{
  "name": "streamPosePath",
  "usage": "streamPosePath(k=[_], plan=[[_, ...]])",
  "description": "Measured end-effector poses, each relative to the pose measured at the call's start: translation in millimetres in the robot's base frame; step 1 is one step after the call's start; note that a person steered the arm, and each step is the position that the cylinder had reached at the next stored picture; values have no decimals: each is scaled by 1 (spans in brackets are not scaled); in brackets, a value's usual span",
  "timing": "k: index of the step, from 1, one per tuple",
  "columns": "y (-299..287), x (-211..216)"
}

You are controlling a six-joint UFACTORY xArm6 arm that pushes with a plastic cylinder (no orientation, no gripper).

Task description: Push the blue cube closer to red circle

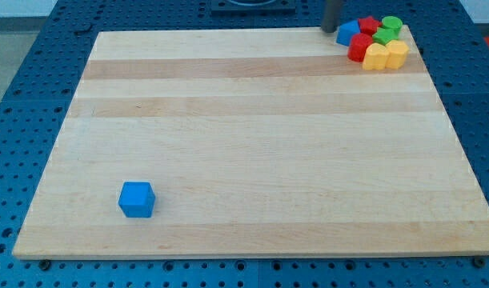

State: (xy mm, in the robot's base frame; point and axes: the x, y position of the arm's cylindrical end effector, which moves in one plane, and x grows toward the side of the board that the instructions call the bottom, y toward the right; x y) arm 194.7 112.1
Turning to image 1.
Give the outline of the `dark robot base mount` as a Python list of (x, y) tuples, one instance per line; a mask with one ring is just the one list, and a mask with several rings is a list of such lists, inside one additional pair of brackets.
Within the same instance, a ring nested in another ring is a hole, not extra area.
[(292, 13), (296, 0), (210, 0), (210, 13), (216, 14), (260, 14)]

